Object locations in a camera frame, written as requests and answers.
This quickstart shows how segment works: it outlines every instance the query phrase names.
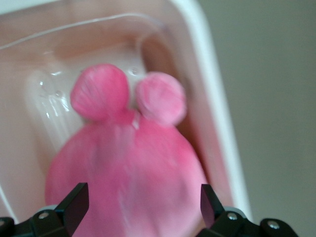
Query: silver screw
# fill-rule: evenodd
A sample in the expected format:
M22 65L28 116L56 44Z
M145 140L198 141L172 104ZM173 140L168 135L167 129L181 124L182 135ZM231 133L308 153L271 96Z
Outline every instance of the silver screw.
M235 221L235 220L238 219L237 216L236 216L236 214L235 214L235 213L232 213L232 212L228 213L227 216L228 216L228 218L229 218L230 220L232 220L232 221Z
M43 212L39 215L39 219L44 219L46 218L47 216L49 216L49 213L48 212Z
M275 221L268 221L268 226L270 226L270 228L275 229L275 230L280 229L280 226Z

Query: gray background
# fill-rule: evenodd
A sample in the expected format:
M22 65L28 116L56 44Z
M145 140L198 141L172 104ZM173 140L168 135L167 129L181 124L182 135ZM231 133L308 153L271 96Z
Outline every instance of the gray background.
M254 221L316 235L316 1L199 0Z

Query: plush toy body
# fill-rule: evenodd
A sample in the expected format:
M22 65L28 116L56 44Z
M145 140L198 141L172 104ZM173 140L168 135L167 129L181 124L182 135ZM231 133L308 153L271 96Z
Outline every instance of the plush toy body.
M184 92L171 76L151 73L127 109L128 84L113 65L88 68L71 94L85 125L53 160L46 202L56 204L89 184L89 210L77 237L184 237L200 217L205 177L189 142L174 127L185 114Z

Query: pink fabric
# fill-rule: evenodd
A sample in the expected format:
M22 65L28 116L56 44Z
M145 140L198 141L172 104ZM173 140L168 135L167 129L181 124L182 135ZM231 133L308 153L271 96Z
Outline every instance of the pink fabric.
M74 109L95 122L75 134L53 160L45 198L56 204L78 182L89 184L90 207L76 237L184 237L196 227L200 186L206 180L192 146L171 126L184 115L185 105L179 106L183 89L162 73L155 73L157 82L147 87L152 75L138 86L155 94L146 104L149 110L157 107L150 119L143 105L147 116L126 108L126 77L113 65L88 68L71 93ZM138 102L148 102L149 95L138 91L137 96ZM161 116L159 106L169 115Z

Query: plastic bin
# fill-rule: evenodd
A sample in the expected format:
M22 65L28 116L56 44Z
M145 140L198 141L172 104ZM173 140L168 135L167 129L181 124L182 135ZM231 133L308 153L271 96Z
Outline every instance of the plastic bin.
M148 71L179 79L192 143L225 205L251 218L209 28L192 0L68 0L0 16L0 214L17 222L44 203L51 159L84 121L69 92L80 71L108 62L131 88Z

